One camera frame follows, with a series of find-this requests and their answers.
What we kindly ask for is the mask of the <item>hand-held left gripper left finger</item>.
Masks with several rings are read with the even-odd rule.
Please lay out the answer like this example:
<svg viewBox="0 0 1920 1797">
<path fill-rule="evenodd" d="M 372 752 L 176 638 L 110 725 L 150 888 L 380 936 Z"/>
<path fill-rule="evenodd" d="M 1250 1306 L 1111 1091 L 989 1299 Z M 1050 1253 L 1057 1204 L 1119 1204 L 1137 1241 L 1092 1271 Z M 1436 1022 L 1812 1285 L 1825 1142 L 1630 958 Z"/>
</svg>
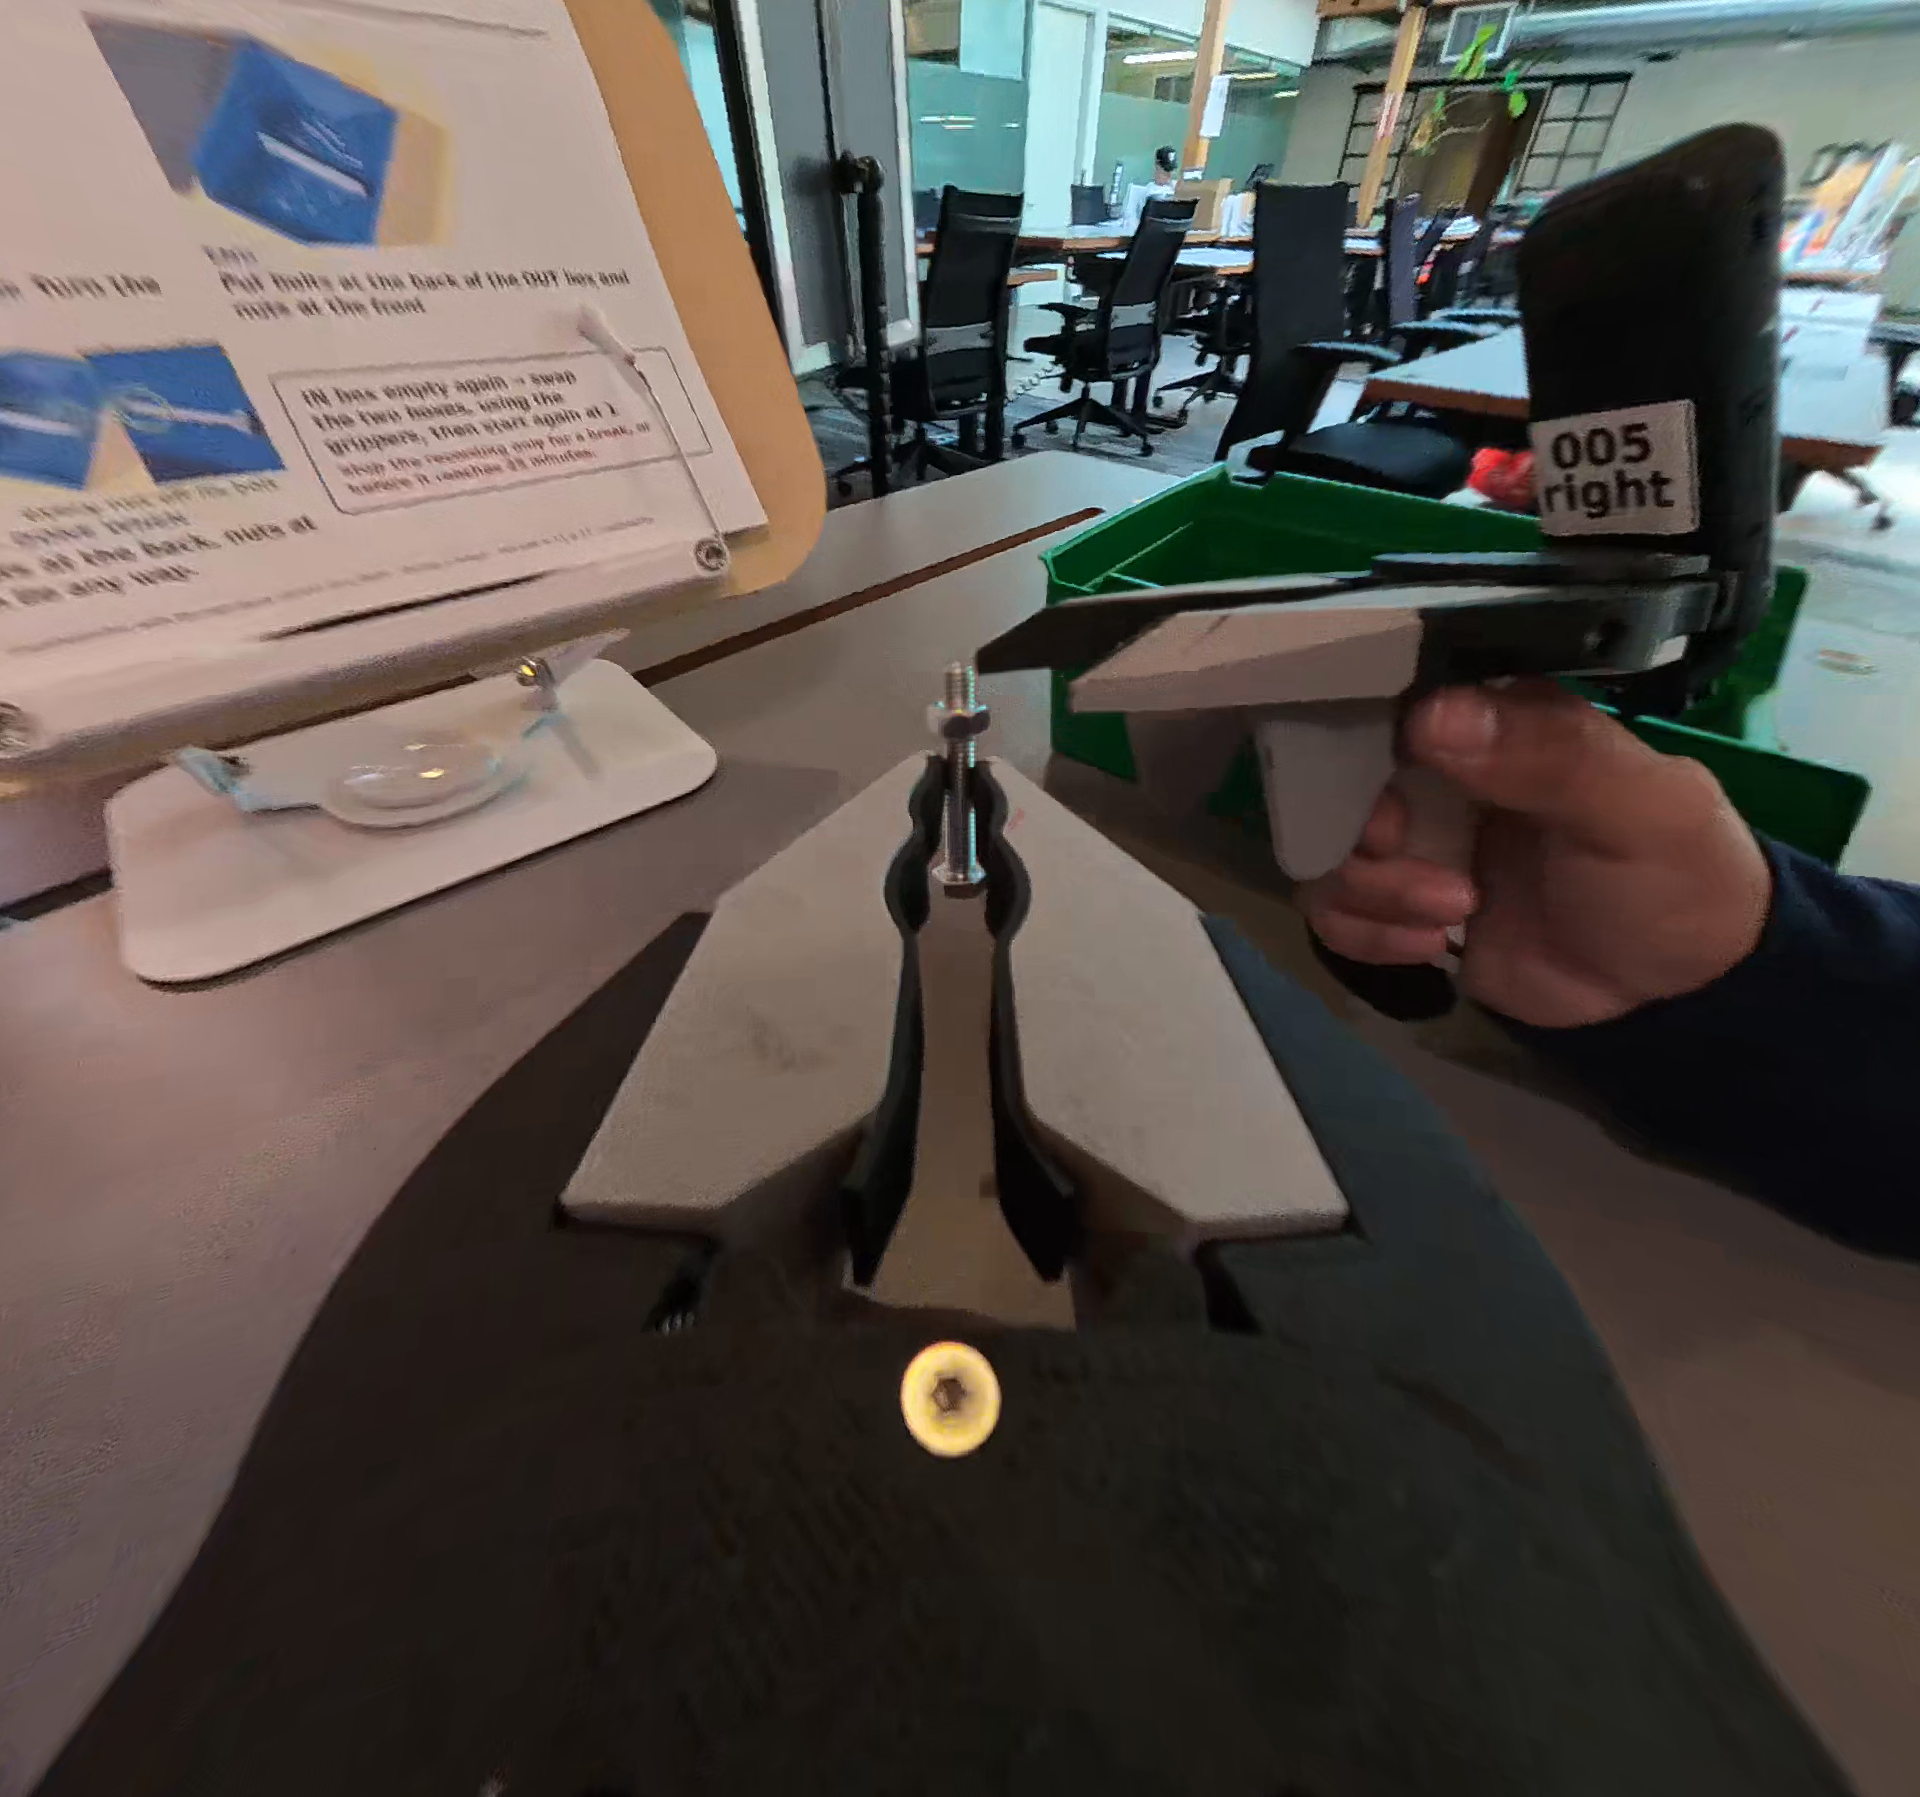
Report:
<svg viewBox="0 0 1920 1797">
<path fill-rule="evenodd" d="M 731 884 L 563 1189 L 571 1221 L 832 1246 L 870 1285 L 911 1194 L 942 759 Z"/>
</svg>

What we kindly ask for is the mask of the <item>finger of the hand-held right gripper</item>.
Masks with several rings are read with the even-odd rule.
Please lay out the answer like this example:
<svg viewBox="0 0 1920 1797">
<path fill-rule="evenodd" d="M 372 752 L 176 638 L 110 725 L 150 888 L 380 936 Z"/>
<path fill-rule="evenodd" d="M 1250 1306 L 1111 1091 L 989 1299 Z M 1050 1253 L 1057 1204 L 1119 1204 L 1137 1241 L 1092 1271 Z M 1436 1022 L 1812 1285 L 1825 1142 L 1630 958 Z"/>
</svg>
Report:
<svg viewBox="0 0 1920 1797">
<path fill-rule="evenodd" d="M 977 650 L 980 675 L 1023 669 L 1082 671 L 1122 650 L 1155 624 L 1187 610 L 1236 610 L 1359 594 L 1378 587 L 1373 571 L 1276 574 L 1163 587 L 1114 587 L 1064 597 L 1004 629 Z"/>
<path fill-rule="evenodd" d="M 1263 711 L 1396 697 L 1422 615 L 1377 606 L 1182 610 L 1069 683 L 1074 711 Z"/>
</svg>

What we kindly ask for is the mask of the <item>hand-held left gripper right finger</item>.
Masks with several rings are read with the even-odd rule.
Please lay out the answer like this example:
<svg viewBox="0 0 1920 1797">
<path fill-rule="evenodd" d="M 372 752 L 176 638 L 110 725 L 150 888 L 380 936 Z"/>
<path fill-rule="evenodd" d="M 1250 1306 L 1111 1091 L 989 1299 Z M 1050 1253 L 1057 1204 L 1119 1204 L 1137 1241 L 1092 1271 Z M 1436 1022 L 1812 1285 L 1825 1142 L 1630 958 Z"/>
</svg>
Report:
<svg viewBox="0 0 1920 1797">
<path fill-rule="evenodd" d="M 1348 1196 L 1201 909 L 1016 770 L 977 770 L 996 1190 L 1046 1281 L 1136 1245 L 1332 1234 Z"/>
</svg>

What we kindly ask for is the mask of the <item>silver bolt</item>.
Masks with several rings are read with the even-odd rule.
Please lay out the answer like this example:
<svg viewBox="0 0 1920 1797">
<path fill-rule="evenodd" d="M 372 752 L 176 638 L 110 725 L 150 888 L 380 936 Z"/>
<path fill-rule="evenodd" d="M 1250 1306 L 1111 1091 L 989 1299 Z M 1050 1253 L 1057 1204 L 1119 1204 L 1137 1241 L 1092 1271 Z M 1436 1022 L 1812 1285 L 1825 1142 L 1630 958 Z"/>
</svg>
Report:
<svg viewBox="0 0 1920 1797">
<path fill-rule="evenodd" d="M 951 711 L 989 709 L 979 692 L 979 669 L 969 661 L 948 665 L 942 697 L 936 706 Z M 973 802 L 979 738 L 970 743 L 942 741 L 942 838 L 930 872 L 948 899 L 977 895 L 986 888 L 989 878 L 979 854 L 979 813 Z"/>
</svg>

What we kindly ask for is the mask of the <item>person's right hand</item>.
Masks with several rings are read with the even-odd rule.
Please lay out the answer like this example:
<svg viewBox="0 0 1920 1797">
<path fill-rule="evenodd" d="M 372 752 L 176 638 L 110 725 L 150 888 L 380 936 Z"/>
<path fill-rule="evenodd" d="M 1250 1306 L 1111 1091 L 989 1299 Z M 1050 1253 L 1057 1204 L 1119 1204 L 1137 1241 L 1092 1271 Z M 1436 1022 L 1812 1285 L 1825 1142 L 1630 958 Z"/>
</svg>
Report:
<svg viewBox="0 0 1920 1797">
<path fill-rule="evenodd" d="M 1762 945 L 1772 863 L 1716 775 L 1562 686 L 1440 688 L 1404 752 L 1477 806 L 1475 860 L 1421 856 L 1385 790 L 1359 849 L 1296 895 L 1332 955 L 1427 965 L 1458 936 L 1462 995 L 1572 1028 L 1695 994 Z"/>
</svg>

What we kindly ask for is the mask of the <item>wooden-edged office table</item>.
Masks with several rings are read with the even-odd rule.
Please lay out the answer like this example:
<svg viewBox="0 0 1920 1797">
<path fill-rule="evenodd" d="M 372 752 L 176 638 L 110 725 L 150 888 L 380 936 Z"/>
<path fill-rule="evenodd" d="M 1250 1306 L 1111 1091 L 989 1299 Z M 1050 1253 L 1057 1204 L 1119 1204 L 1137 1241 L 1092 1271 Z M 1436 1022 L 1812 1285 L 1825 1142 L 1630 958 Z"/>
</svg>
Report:
<svg viewBox="0 0 1920 1797">
<path fill-rule="evenodd" d="M 1518 329 L 1373 371 L 1359 407 L 1412 406 L 1484 420 L 1528 419 L 1528 360 Z M 1779 388 L 1783 461 L 1847 475 L 1874 463 L 1887 442 L 1885 362 L 1786 362 Z"/>
</svg>

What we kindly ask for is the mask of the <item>cluster of distant office chairs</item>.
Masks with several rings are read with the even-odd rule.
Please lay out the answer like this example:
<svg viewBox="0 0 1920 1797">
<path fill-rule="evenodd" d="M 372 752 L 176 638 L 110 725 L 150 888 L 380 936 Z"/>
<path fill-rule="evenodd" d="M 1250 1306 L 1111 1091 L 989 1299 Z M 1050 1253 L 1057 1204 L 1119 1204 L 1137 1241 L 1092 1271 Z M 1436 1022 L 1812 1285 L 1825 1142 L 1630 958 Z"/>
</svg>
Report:
<svg viewBox="0 0 1920 1797">
<path fill-rule="evenodd" d="M 1412 360 L 1518 326 L 1519 236 L 1511 205 L 1426 214 L 1394 200 L 1387 222 L 1346 232 L 1346 334 Z"/>
</svg>

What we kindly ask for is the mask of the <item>hanging green plant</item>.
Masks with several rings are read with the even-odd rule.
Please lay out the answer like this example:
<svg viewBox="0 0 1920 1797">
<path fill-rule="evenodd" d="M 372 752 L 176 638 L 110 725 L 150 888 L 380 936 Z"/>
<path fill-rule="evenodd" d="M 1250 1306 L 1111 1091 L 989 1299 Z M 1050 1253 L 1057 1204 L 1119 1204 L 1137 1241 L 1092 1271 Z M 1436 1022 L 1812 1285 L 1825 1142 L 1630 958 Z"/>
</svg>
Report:
<svg viewBox="0 0 1920 1797">
<path fill-rule="evenodd" d="M 1477 148 L 1491 131 L 1526 128 L 1536 96 L 1523 64 L 1511 55 L 1513 5 L 1468 7 L 1451 18 L 1442 41 L 1442 77 L 1410 93 L 1404 152 L 1427 159 L 1457 139 Z"/>
</svg>

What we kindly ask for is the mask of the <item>black office chair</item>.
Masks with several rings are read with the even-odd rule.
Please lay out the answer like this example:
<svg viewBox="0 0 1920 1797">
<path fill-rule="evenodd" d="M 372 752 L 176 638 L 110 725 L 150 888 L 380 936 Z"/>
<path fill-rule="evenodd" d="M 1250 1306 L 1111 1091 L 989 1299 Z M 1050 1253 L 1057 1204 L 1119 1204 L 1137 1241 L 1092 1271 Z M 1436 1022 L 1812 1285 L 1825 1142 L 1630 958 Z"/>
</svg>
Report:
<svg viewBox="0 0 1920 1797">
<path fill-rule="evenodd" d="M 1247 475 L 1448 497 L 1475 461 L 1448 431 L 1408 419 L 1315 424 L 1344 367 L 1399 365 L 1389 347 L 1346 336 L 1346 209 L 1344 185 L 1255 190 L 1250 370 L 1214 460 Z"/>
<path fill-rule="evenodd" d="M 1195 209 L 1196 200 L 1147 200 L 1095 302 L 1047 302 L 1057 329 L 1028 338 L 1023 352 L 1052 362 L 1060 388 L 1077 397 L 1069 407 L 1047 406 L 1013 424 L 1007 435 L 1015 449 L 1024 447 L 1029 431 L 1056 434 L 1072 416 L 1072 449 L 1099 424 L 1136 442 L 1140 456 L 1155 453 L 1145 397 L 1163 352 L 1167 294 L 1187 250 Z"/>
<path fill-rule="evenodd" d="M 1009 276 L 1023 212 L 1023 195 L 942 190 L 919 289 L 919 343 L 888 362 L 902 431 L 893 466 L 915 483 L 1004 456 Z"/>
</svg>

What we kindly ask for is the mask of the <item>white sign stand base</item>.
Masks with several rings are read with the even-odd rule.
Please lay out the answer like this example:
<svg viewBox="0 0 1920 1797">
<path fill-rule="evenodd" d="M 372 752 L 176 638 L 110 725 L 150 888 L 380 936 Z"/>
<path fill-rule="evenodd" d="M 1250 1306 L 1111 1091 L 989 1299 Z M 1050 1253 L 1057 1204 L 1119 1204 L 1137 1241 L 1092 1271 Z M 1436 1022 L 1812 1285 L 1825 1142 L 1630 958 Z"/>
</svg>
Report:
<svg viewBox="0 0 1920 1797">
<path fill-rule="evenodd" d="M 122 962 L 150 985 L 268 965 L 681 800 L 717 761 L 585 643 L 232 752 L 178 752 L 105 809 Z"/>
</svg>

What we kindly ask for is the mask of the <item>wooden instruction sign board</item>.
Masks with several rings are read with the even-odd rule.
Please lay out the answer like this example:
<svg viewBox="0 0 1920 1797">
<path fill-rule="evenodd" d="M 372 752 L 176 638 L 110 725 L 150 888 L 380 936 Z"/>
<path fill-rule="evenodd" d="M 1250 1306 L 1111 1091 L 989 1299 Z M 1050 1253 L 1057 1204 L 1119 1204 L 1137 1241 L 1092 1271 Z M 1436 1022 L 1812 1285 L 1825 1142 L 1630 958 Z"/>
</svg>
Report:
<svg viewBox="0 0 1920 1797">
<path fill-rule="evenodd" d="M 821 514 L 647 0 L 6 0 L 6 798 L 780 582 Z"/>
</svg>

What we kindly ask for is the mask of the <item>grey panel on black stand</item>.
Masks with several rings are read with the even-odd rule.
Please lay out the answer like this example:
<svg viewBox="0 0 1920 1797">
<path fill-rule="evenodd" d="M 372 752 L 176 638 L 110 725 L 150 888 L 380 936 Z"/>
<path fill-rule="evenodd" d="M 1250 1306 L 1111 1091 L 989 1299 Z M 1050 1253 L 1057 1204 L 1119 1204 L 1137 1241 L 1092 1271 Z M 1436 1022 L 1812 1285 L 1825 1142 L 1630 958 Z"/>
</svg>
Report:
<svg viewBox="0 0 1920 1797">
<path fill-rule="evenodd" d="M 897 356 L 919 347 L 903 0 L 711 0 L 743 226 L 797 376 L 851 388 L 897 485 Z"/>
</svg>

